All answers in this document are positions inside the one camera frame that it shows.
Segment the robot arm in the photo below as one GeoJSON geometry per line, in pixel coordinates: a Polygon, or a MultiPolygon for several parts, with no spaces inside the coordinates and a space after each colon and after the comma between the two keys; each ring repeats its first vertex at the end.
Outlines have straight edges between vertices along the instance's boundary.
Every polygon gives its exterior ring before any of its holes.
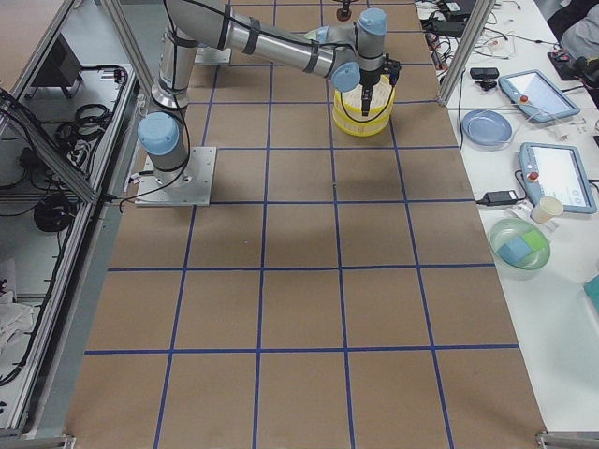
{"type": "Polygon", "coordinates": [[[341,92],[362,88],[361,112],[371,108],[373,87],[382,76],[391,84],[401,65],[385,51],[387,14],[363,10],[356,22],[317,28],[299,36],[244,16],[221,1],[167,1],[165,49],[151,96],[164,112],[185,109],[197,48],[236,49],[328,79],[341,92]]]}

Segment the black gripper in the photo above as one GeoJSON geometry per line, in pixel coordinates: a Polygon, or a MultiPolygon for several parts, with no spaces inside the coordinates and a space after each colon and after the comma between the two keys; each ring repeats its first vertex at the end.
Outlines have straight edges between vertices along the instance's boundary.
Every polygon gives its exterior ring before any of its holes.
{"type": "Polygon", "coordinates": [[[362,83],[360,87],[361,115],[362,117],[368,117],[373,98],[373,85],[370,82],[366,82],[362,83]]]}
{"type": "Polygon", "coordinates": [[[352,15],[351,0],[337,0],[341,5],[336,10],[336,18],[338,20],[349,20],[352,15]]]}

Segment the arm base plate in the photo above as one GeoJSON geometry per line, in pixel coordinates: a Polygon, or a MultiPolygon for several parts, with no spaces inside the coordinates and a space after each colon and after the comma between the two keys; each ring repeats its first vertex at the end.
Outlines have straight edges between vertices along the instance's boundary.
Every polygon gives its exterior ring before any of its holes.
{"type": "Polygon", "coordinates": [[[231,49],[219,50],[206,45],[199,45],[194,60],[195,65],[228,65],[231,60],[231,49]]]}
{"type": "Polygon", "coordinates": [[[177,177],[178,171],[155,171],[147,155],[144,170],[151,174],[139,178],[135,202],[148,207],[209,206],[216,155],[215,147],[193,147],[184,173],[168,187],[166,184],[177,177]]]}

